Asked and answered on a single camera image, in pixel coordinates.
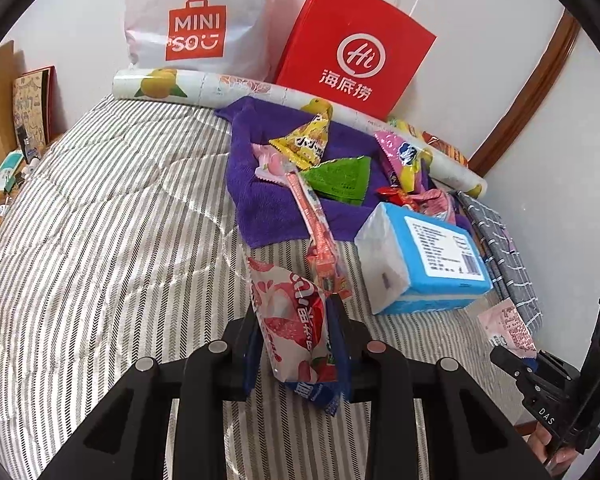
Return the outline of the blue snack packet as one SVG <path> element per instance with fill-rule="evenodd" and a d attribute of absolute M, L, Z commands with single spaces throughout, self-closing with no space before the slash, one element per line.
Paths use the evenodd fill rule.
<path fill-rule="evenodd" d="M 338 382 L 284 382 L 284 385 L 297 396 L 314 404 L 329 416 L 337 414 L 341 389 Z"/>

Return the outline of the pink strawberry snack packet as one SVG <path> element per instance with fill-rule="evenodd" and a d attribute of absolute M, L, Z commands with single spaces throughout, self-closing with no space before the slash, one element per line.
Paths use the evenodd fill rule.
<path fill-rule="evenodd" d="M 326 296 L 292 271 L 248 260 L 251 301 L 274 376 L 280 382 L 336 382 Z"/>

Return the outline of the long orange snack stick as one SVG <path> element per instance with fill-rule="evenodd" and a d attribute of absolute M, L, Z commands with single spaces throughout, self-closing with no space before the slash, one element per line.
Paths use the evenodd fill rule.
<path fill-rule="evenodd" d="M 310 244 L 306 260 L 314 282 L 326 292 L 338 294 L 342 300 L 349 299 L 350 283 L 341 265 L 336 242 L 320 200 L 297 171 L 286 172 L 285 177 L 309 232 Z"/>

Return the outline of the pale pink printed packet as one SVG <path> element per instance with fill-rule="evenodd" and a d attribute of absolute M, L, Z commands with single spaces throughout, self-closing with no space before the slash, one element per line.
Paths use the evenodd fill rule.
<path fill-rule="evenodd" d="M 530 330 L 509 298 L 481 312 L 478 322 L 493 347 L 506 348 L 521 359 L 538 355 Z"/>

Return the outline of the grey checked cloth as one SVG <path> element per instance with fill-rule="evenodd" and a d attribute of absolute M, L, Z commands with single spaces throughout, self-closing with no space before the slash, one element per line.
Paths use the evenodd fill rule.
<path fill-rule="evenodd" d="M 543 324 L 538 295 L 501 215 L 465 192 L 455 191 L 452 195 L 477 235 L 495 291 L 502 299 L 513 301 L 529 332 L 535 336 Z"/>

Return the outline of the blue tissue pack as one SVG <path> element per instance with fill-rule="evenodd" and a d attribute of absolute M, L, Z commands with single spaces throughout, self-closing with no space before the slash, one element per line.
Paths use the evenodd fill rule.
<path fill-rule="evenodd" d="M 464 308 L 492 289 L 466 230 L 405 207 L 377 205 L 354 244 L 374 315 Z"/>

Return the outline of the striped grey bed quilt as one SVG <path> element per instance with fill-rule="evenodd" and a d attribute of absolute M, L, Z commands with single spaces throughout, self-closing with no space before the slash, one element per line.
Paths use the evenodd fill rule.
<path fill-rule="evenodd" d="M 248 256 L 310 275 L 306 240 L 249 249 L 226 190 L 230 124 L 213 110 L 106 96 L 45 155 L 0 226 L 0 462 L 37 479 L 141 356 L 186 358 L 249 304 Z M 351 318 L 411 359 L 452 356 L 511 422 L 513 381 L 469 310 L 370 313 L 358 252 L 338 242 Z M 225 403 L 229 479 L 362 479 L 368 404 L 335 417 L 274 379 Z"/>

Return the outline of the pink crumpled snack packet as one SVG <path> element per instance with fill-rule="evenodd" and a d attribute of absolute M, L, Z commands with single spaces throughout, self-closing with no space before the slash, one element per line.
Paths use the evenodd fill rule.
<path fill-rule="evenodd" d="M 411 198 L 417 205 L 420 214 L 436 218 L 453 226 L 456 225 L 454 203 L 447 192 L 432 188 L 422 193 L 412 194 Z"/>

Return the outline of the red small snack packet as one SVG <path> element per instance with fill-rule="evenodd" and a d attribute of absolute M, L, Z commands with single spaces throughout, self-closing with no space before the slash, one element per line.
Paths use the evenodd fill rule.
<path fill-rule="evenodd" d="M 400 186 L 382 186 L 376 190 L 376 195 L 382 202 L 419 212 L 416 200 L 411 195 L 405 193 Z"/>

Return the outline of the pink and yellow snack packet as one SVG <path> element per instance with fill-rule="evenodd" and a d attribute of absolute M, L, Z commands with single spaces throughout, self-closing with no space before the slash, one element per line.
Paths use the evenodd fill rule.
<path fill-rule="evenodd" d="M 420 194 L 429 190 L 430 151 L 418 148 L 390 131 L 377 131 L 380 163 L 392 186 L 405 193 Z"/>

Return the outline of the green triangular snack packet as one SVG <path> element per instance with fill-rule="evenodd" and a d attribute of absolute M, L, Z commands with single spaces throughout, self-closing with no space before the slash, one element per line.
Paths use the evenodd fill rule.
<path fill-rule="evenodd" d="M 371 161 L 368 156 L 326 160 L 300 174 L 316 194 L 360 206 L 370 183 Z"/>

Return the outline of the orange snack bag behind roll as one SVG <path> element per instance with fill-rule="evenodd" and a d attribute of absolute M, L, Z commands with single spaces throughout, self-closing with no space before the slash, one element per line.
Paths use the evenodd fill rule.
<path fill-rule="evenodd" d="M 441 153 L 445 154 L 450 159 L 455 160 L 456 162 L 458 162 L 459 164 L 461 164 L 464 167 L 468 166 L 468 159 L 454 145 L 449 144 L 445 140 L 439 138 L 438 136 L 434 136 L 433 134 L 431 134 L 431 133 L 429 133 L 427 131 L 424 131 L 422 133 L 422 138 L 424 139 L 424 141 L 428 145 L 432 146 L 436 150 L 438 150 Z"/>

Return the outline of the light pink candy packet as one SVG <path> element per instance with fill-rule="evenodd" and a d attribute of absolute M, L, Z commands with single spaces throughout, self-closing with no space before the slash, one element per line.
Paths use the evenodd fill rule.
<path fill-rule="evenodd" d="M 251 144 L 253 156 L 258 166 L 254 175 L 262 181 L 274 183 L 288 188 L 288 174 L 296 170 L 294 164 L 272 145 Z"/>

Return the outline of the yellow triangular snack packet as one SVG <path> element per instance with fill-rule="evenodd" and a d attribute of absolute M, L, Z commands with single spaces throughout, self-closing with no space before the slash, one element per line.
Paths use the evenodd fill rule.
<path fill-rule="evenodd" d="M 328 143 L 329 124 L 326 114 L 316 114 L 306 124 L 268 143 L 300 170 L 311 169 L 322 161 Z"/>

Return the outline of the brown wooden door frame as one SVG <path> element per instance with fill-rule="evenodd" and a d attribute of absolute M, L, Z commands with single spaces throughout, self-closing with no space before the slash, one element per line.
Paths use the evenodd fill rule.
<path fill-rule="evenodd" d="M 580 30 L 578 20 L 569 11 L 562 12 L 538 65 L 508 111 L 469 159 L 469 168 L 475 174 L 484 177 L 527 127 L 562 73 Z"/>

